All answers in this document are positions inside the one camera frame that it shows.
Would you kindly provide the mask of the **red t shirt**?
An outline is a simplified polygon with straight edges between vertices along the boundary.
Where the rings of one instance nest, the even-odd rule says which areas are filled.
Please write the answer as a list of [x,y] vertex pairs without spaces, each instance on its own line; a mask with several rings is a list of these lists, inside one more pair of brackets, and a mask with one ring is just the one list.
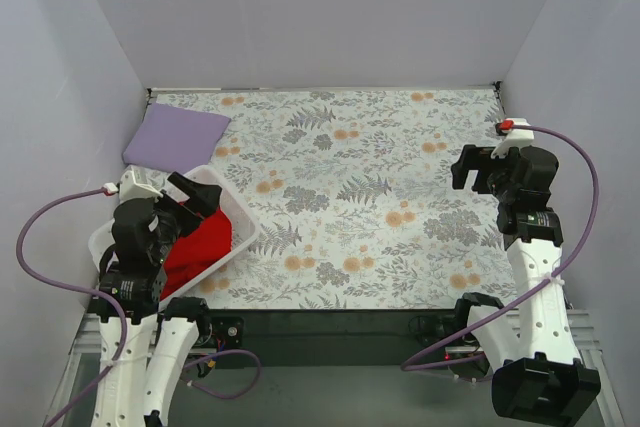
[[161,300],[200,275],[232,250],[232,224],[218,209],[187,237],[179,238],[164,264],[167,281]]

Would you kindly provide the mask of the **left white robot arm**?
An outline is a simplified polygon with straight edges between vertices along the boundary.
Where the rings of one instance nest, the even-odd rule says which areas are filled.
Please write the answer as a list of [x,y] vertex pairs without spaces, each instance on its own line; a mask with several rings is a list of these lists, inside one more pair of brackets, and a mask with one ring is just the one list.
[[222,189],[178,173],[169,181],[182,200],[138,182],[132,172],[116,187],[113,243],[101,259],[98,284],[116,303],[95,298],[90,304],[100,319],[100,364],[109,370],[98,386],[95,426],[167,425],[190,350],[212,337],[205,300],[160,302],[172,247],[218,212]]

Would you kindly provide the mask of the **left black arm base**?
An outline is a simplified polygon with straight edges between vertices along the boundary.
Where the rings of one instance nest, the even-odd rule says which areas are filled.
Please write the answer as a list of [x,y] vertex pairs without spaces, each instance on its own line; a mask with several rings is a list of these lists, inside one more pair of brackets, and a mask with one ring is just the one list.
[[[243,311],[232,310],[225,315],[214,312],[209,316],[207,330],[196,340],[185,364],[213,354],[218,350],[228,351],[242,348],[244,346],[245,325],[246,313]],[[185,375],[188,379],[201,380],[217,370],[240,369],[251,365],[252,361],[247,360],[244,355],[234,354],[185,368]]]

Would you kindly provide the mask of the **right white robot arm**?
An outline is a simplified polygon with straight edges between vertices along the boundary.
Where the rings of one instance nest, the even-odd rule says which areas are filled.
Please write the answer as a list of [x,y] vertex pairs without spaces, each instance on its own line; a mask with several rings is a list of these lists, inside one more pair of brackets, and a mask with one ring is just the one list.
[[519,329],[505,317],[488,322],[502,303],[485,294],[466,294],[456,304],[454,336],[479,342],[493,371],[491,400],[500,417],[548,426],[573,426],[601,389],[599,373],[584,366],[574,343],[563,284],[553,271],[561,262],[563,234],[548,207],[559,162],[541,148],[466,145],[452,167],[452,185],[464,187],[470,172],[478,194],[498,201],[497,228],[513,269]]

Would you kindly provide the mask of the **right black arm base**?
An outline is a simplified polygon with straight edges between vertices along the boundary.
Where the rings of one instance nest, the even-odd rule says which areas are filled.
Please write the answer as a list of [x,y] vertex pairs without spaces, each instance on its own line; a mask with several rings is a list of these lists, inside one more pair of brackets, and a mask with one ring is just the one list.
[[[455,333],[459,327],[453,315],[416,315],[408,321],[407,329],[420,348],[426,349]],[[485,357],[479,341],[473,334],[465,334],[452,340],[448,344],[414,361],[414,364],[449,362],[461,359],[468,359],[468,362],[436,367],[435,369],[426,370],[426,373],[441,374],[448,371],[454,376],[458,375],[468,381],[473,378],[483,380],[490,376],[489,361]]]

